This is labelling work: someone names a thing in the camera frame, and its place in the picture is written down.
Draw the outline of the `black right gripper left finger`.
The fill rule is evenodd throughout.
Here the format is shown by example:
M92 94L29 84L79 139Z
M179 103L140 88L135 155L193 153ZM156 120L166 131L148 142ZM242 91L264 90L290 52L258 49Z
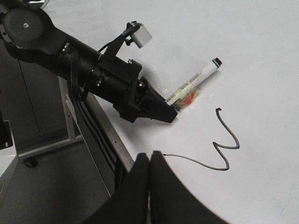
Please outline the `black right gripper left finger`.
M145 224L148 213L149 165L145 153L136 157L130 172L112 197L83 223Z

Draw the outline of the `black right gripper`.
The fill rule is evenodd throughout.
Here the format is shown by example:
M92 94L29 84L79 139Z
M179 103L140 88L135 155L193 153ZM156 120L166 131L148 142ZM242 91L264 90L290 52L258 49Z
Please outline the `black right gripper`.
M176 118L177 111L148 80L138 79L142 66L135 60L127 63L116 56L111 59L101 55L97 69L100 76L93 93L113 104L121 118L131 123L137 118L171 123Z

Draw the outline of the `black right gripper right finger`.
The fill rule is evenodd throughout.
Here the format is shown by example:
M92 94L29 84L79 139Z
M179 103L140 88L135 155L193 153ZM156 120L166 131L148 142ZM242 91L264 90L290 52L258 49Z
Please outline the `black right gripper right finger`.
M150 159L149 192L153 224L227 223L184 186L160 151L154 151Z

